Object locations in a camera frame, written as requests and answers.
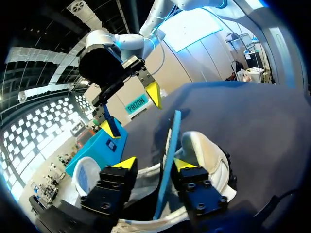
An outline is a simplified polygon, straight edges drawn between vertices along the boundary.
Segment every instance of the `gray table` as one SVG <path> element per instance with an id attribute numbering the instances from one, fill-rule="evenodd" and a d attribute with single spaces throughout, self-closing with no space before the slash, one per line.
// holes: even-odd
<path id="1" fill-rule="evenodd" d="M 199 131 L 231 155 L 238 193 L 230 208 L 248 203 L 260 210 L 272 197 L 298 187 L 311 149 L 311 98 L 283 86 L 243 82 L 188 83 L 126 125 L 123 160 L 139 168 L 159 162 L 167 119 L 182 112 L 180 132 Z M 265 222 L 270 226 L 291 197 Z"/>

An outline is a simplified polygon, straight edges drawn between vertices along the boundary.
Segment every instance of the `grid-patterned wall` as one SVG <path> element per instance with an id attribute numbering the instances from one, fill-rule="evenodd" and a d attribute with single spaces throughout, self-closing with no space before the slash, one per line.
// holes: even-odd
<path id="1" fill-rule="evenodd" d="M 82 112 L 87 116 L 89 120 L 93 119 L 92 112 L 94 111 L 93 106 L 87 101 L 85 96 L 75 96 L 77 103 L 79 104 Z"/>
<path id="2" fill-rule="evenodd" d="M 72 101 L 65 97 L 45 103 L 2 131 L 4 147 L 1 148 L 6 150 L 6 153 L 0 151 L 2 172 L 17 199 L 39 166 L 71 137 L 70 129 L 81 119 L 81 111 Z"/>

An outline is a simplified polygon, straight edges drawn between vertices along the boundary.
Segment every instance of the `blue bin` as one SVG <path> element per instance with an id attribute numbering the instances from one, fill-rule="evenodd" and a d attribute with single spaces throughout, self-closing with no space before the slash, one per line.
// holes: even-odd
<path id="1" fill-rule="evenodd" d="M 101 169 L 106 165 L 114 165 L 121 161 L 127 132 L 116 119 L 115 123 L 121 134 L 121 138 L 112 138 L 104 130 L 99 130 L 83 145 L 67 165 L 65 169 L 67 174 L 72 177 L 77 162 L 87 156 L 94 159 Z M 112 145 L 116 146 L 115 151 L 113 151 Z"/>

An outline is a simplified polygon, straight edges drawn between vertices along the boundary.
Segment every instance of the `teal sign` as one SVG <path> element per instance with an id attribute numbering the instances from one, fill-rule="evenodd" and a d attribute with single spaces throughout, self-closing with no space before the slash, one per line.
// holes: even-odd
<path id="1" fill-rule="evenodd" d="M 125 109 L 126 111 L 131 114 L 134 111 L 136 111 L 137 109 L 141 108 L 142 106 L 144 106 L 146 103 L 148 103 L 148 98 L 146 97 L 145 94 L 142 94 L 141 96 L 139 96 L 136 100 L 134 100 L 133 102 L 131 102 L 130 104 L 128 104 Z"/>

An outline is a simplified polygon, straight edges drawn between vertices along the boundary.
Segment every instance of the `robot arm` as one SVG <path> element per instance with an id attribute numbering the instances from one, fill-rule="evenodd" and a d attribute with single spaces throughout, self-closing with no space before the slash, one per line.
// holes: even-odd
<path id="1" fill-rule="evenodd" d="M 80 56 L 80 74 L 101 87 L 93 103 L 105 105 L 107 100 L 124 86 L 127 77 L 136 75 L 156 107 L 161 109 L 160 88 L 147 71 L 144 60 L 164 38 L 158 27 L 174 8 L 192 10 L 203 6 L 224 8 L 227 0 L 155 0 L 146 22 L 138 34 L 114 35 L 105 28 L 92 31 L 86 38 L 86 49 Z M 118 130 L 105 108 L 105 119 L 114 136 Z"/>

